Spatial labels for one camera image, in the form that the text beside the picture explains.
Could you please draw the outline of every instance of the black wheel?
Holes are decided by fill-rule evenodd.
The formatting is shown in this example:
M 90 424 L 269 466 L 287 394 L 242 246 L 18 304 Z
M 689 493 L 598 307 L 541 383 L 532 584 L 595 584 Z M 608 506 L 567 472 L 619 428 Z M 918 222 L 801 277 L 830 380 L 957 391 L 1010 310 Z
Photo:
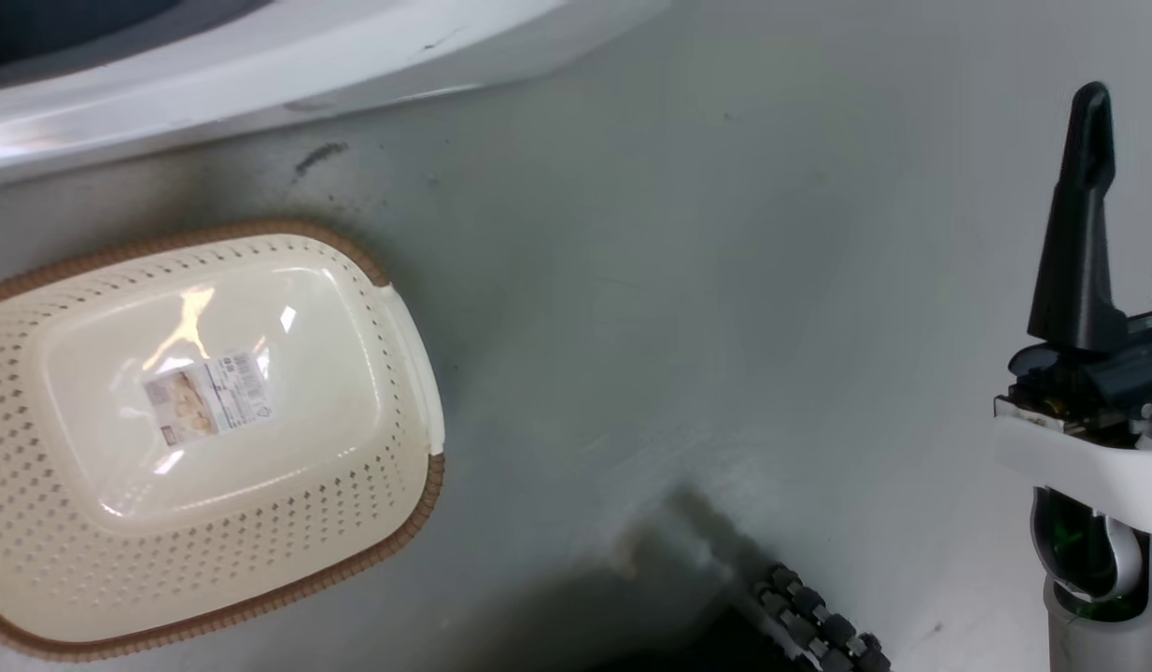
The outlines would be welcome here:
M 892 660 L 876 648 L 869 648 L 858 656 L 858 670 L 862 672 L 892 672 Z
M 799 574 L 791 569 L 782 568 L 771 573 L 771 584 L 780 592 L 788 592 L 790 583 L 799 582 Z
M 816 611 L 816 607 L 825 606 L 825 598 L 818 591 L 812 590 L 812 588 L 804 587 L 793 596 L 793 604 L 796 605 L 802 616 L 812 618 L 812 612 Z
M 856 633 L 854 626 L 840 613 L 829 616 L 820 625 L 820 634 L 825 635 L 825 641 L 835 647 L 846 647 L 846 642 L 849 642 Z
M 859 637 L 866 648 L 872 648 L 872 650 L 884 650 L 882 643 L 879 643 L 879 637 L 871 635 L 870 633 L 863 633 Z

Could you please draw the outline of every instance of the black plastic part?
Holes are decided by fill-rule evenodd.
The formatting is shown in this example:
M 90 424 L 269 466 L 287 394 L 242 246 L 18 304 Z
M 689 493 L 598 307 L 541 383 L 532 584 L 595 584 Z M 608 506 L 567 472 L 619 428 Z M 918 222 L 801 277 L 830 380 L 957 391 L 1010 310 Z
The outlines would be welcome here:
M 802 648 L 802 650 L 808 650 L 808 645 L 812 640 L 818 637 L 818 631 L 814 625 L 811 625 L 808 620 L 798 616 L 794 616 L 793 620 L 788 625 L 788 636 L 796 642 L 796 645 Z
M 867 650 L 884 650 L 884 642 L 879 642 L 879 637 L 876 637 L 870 633 L 863 633 L 863 636 L 859 639 L 863 641 L 864 645 L 866 645 Z
M 825 635 L 825 641 L 832 645 L 844 647 L 846 642 L 849 642 L 850 637 L 857 634 L 857 631 L 849 620 L 846 620 L 844 616 L 833 613 L 820 625 L 820 634 Z
M 1105 85 L 1091 82 L 1070 107 L 1028 325 L 1037 339 L 1105 354 L 1127 341 L 1128 317 L 1111 300 L 1102 216 L 1102 196 L 1114 178 L 1111 98 Z
M 812 611 L 816 607 L 825 606 L 825 598 L 820 596 L 818 591 L 812 590 L 812 588 L 803 587 L 801 590 L 796 591 L 793 596 L 793 604 L 799 610 L 803 616 L 808 618 L 814 618 Z
M 835 648 L 820 656 L 820 672 L 850 672 L 852 669 L 854 663 L 850 663 L 849 656 Z
M 858 670 L 861 672 L 890 672 L 892 660 L 884 655 L 882 650 L 866 650 L 858 656 Z
M 1007 370 L 1010 370 L 1016 378 L 1021 378 L 1032 371 L 1048 370 L 1055 363 L 1058 363 L 1058 352 L 1046 343 L 1037 343 L 1011 356 L 1011 361 L 1007 362 Z
M 1123 348 L 1083 369 L 1106 403 L 1128 408 L 1152 401 L 1152 341 Z
M 775 569 L 771 573 L 771 584 L 775 587 L 778 591 L 788 592 L 788 587 L 793 581 L 799 582 L 799 574 L 796 574 L 791 569 L 782 568 Z

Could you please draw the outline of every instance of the white plastic edge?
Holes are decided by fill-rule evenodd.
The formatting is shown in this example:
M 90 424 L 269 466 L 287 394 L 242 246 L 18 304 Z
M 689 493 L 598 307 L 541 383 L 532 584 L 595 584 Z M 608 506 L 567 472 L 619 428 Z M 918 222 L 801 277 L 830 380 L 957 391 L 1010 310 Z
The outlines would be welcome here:
M 454 81 L 467 65 L 411 74 L 394 98 L 510 80 L 523 60 L 612 37 L 605 22 L 636 25 L 668 0 L 286 0 L 238 21 L 105 66 L 0 90 L 0 169 L 132 139 L 233 120 L 249 112 L 414 71 L 454 52 L 508 36 L 478 56 L 477 81 Z M 567 27 L 515 35 L 555 14 Z M 555 67 L 559 63 L 550 63 Z M 372 104 L 392 99 L 378 96 Z M 304 120 L 301 115 L 295 120 Z M 210 131 L 212 136 L 220 133 Z
M 431 369 L 431 358 L 426 356 L 426 346 L 423 345 L 418 327 L 415 327 L 414 318 L 410 318 L 410 310 L 406 302 L 401 300 L 393 285 L 379 288 L 385 294 L 386 307 L 393 319 L 393 331 L 401 340 L 401 349 L 407 354 L 412 370 L 409 379 L 414 386 L 414 395 L 418 401 L 418 408 L 426 409 L 426 437 L 431 439 L 431 454 L 444 454 L 444 403 L 439 399 L 439 385 L 435 383 L 434 370 Z
M 1152 535 L 1152 451 L 1108 448 L 1016 417 L 995 418 L 995 459 Z

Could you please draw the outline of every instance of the floor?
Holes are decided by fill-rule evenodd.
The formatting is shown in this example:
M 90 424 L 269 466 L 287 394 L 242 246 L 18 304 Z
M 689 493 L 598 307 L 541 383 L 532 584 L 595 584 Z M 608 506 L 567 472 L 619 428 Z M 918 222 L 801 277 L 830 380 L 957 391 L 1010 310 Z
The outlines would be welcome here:
M 573 669 L 695 625 L 757 552 L 901 672 L 1045 669 L 991 399 L 1097 77 L 1116 299 L 1152 309 L 1152 1 L 684 1 L 541 81 L 0 188 L 0 277 L 241 218 L 338 227 L 404 294 L 448 416 L 406 552 L 82 669 Z

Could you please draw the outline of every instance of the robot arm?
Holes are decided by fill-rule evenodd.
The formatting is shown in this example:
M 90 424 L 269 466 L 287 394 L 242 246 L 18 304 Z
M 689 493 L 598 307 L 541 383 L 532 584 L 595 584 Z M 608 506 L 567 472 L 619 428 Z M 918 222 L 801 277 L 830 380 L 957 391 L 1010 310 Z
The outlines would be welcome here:
M 1152 670 L 1152 314 L 1111 300 L 1102 196 L 1115 176 L 1111 98 L 1070 111 L 1029 319 L 995 400 L 1000 462 L 1036 485 L 1054 671 Z

